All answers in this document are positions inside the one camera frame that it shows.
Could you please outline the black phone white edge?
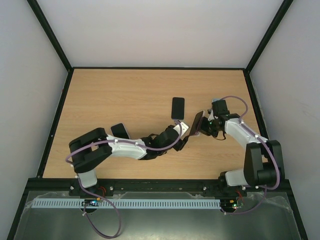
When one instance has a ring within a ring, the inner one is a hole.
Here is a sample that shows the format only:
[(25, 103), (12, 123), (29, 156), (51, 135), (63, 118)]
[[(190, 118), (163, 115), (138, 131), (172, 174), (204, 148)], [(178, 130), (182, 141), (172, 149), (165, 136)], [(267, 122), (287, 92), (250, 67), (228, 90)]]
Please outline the black phone white edge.
[(203, 120), (203, 117), (205, 116), (205, 111), (202, 110), (200, 112), (198, 112), (195, 117), (194, 117), (194, 120), (193, 120), (193, 123), (192, 123), (192, 126), (190, 128), (190, 131), (189, 131), (189, 136), (196, 136), (199, 134), (200, 132), (200, 128), (201, 128), (201, 123), (202, 123), (202, 120)]

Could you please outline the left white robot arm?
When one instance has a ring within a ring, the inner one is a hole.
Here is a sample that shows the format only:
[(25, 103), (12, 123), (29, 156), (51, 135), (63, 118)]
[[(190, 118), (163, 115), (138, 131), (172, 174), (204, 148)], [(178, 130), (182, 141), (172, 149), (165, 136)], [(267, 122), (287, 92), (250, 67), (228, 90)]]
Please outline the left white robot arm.
[(69, 143), (70, 154), (65, 161), (72, 165), (81, 186), (88, 189), (97, 185), (96, 167), (107, 158), (153, 160), (171, 149), (180, 151), (188, 140), (181, 137), (188, 129), (184, 122), (177, 121), (176, 125), (169, 125), (160, 134), (127, 139), (107, 134), (104, 128), (98, 127)]

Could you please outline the dark blue phone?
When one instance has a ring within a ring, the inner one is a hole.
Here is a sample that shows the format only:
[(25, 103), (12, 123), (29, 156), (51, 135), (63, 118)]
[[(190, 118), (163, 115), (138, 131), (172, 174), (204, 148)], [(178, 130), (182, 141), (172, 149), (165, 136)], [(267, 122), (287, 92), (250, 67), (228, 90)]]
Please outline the dark blue phone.
[(183, 97), (172, 98), (171, 118), (173, 120), (183, 120), (185, 118), (185, 99)]

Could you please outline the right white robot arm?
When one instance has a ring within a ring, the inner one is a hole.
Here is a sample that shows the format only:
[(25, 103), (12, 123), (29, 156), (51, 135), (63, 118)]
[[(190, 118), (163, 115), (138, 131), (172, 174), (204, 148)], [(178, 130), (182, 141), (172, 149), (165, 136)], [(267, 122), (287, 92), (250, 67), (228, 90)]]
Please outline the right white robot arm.
[(222, 173), (224, 180), (218, 183), (218, 191), (229, 196), (237, 186), (262, 187), (275, 190), (285, 178), (282, 146), (277, 140), (269, 140), (251, 129), (243, 120), (249, 107), (243, 101), (245, 111), (239, 115), (230, 113), (226, 99), (213, 100), (209, 117), (203, 116), (199, 132), (217, 138), (219, 133), (234, 138), (245, 150), (241, 169)]

